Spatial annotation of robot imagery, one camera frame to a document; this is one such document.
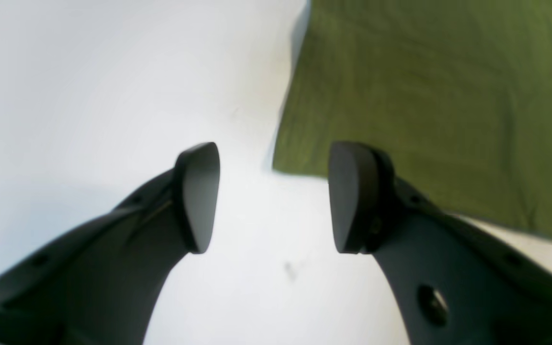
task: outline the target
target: rounded rubber tip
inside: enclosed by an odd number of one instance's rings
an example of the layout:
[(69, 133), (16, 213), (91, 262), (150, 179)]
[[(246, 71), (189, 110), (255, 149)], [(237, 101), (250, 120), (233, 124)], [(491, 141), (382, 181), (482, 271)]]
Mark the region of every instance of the rounded rubber tip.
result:
[(213, 142), (197, 145), (180, 153), (173, 169), (173, 211), (191, 253), (204, 253), (212, 238), (220, 178), (218, 152)]
[(352, 142), (333, 143), (328, 180), (335, 247), (359, 253), (378, 205), (379, 169), (372, 151)]

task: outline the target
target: screw hole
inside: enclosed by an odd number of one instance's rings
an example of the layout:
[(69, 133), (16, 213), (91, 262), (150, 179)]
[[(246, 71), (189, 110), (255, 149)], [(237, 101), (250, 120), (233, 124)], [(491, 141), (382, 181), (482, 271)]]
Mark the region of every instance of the screw hole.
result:
[(506, 262), (508, 262), (509, 264), (511, 264), (512, 266), (514, 266), (516, 268), (519, 268), (519, 267), (523, 266), (523, 262), (521, 261), (521, 259), (518, 258), (513, 253), (508, 253), (508, 254), (504, 255), (504, 259), (506, 259)]
[(436, 326), (444, 326), (449, 318), (449, 308), (438, 290), (430, 286), (421, 286), (417, 299), (423, 316)]
[(37, 256), (35, 259), (33, 259), (33, 261), (31, 262), (31, 264), (33, 265), (33, 267), (42, 267), (42, 266), (44, 266), (49, 260), (50, 260), (50, 258), (48, 257), (48, 255), (42, 254), (42, 255)]

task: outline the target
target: white floor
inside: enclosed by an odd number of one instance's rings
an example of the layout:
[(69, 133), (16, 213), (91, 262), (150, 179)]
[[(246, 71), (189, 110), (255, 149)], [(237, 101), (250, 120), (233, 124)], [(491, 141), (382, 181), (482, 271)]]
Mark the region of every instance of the white floor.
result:
[[(335, 251), (326, 181), (270, 169), (307, 9), (0, 2), (0, 272), (214, 141), (210, 248), (175, 267), (145, 343), (406, 344), (374, 260)], [(552, 244), (506, 237), (552, 267)]]

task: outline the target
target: black plastic part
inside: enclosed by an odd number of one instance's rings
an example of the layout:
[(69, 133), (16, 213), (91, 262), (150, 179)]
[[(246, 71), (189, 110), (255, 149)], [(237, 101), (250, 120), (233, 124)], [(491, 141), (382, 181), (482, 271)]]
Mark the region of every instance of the black plastic part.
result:
[[(384, 152), (336, 142), (331, 155), (336, 246), (341, 253), (365, 248), (375, 257), (412, 345), (552, 344), (550, 272), (488, 233), (440, 212), (395, 176)], [(374, 157), (374, 164), (368, 157)], [(374, 189), (377, 181), (379, 194), (368, 201), (359, 191)], [(359, 205), (377, 206), (360, 212)], [(360, 214), (374, 220), (350, 221)], [(376, 223), (379, 234), (373, 229)]]
[(210, 242), (215, 144), (0, 276), (3, 345), (140, 345), (169, 271)]

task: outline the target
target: olive green cloth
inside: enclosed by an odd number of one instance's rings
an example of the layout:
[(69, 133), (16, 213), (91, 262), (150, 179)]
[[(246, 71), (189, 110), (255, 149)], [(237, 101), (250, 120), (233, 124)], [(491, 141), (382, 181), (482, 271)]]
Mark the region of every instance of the olive green cloth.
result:
[(439, 206), (552, 238), (552, 0), (314, 0), (274, 168), (387, 151)]

